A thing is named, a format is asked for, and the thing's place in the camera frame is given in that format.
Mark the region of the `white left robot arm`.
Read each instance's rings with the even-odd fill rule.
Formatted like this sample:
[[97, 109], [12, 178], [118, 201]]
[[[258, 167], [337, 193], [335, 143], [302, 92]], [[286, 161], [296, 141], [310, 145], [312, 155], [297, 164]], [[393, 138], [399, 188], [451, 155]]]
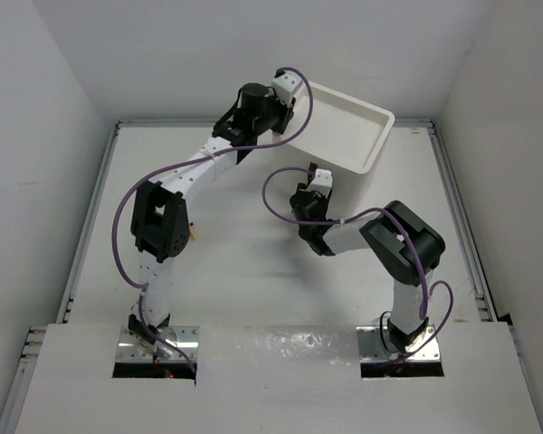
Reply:
[[153, 345], [170, 318], [168, 293], [175, 256], [190, 239], [188, 208], [201, 190], [238, 165], [268, 131], [281, 135], [293, 117], [301, 80], [290, 73], [266, 87], [247, 83], [232, 107], [214, 124], [212, 135], [193, 155], [199, 164], [170, 170], [136, 192], [130, 231], [138, 250], [138, 279], [147, 285], [144, 302], [129, 316], [129, 330]]

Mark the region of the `white drawer container box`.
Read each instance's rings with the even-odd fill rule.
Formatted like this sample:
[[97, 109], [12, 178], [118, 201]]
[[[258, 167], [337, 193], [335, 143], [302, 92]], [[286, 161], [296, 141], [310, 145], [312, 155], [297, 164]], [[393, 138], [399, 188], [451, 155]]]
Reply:
[[395, 124], [395, 115], [312, 82], [313, 110], [305, 130], [289, 144], [271, 151], [275, 169], [311, 164], [333, 175], [329, 217], [357, 212], [367, 193], [381, 150]]

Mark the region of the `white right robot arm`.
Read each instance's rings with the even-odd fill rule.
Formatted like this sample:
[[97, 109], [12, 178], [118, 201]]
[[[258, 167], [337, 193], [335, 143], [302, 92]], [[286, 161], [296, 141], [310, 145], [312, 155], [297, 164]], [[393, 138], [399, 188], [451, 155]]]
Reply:
[[290, 198], [299, 236], [320, 256], [369, 249], [394, 280], [393, 306], [387, 319], [392, 345], [399, 351], [428, 326], [428, 284], [445, 251], [442, 236], [400, 201], [368, 212], [352, 222], [328, 217], [329, 195], [299, 184]]

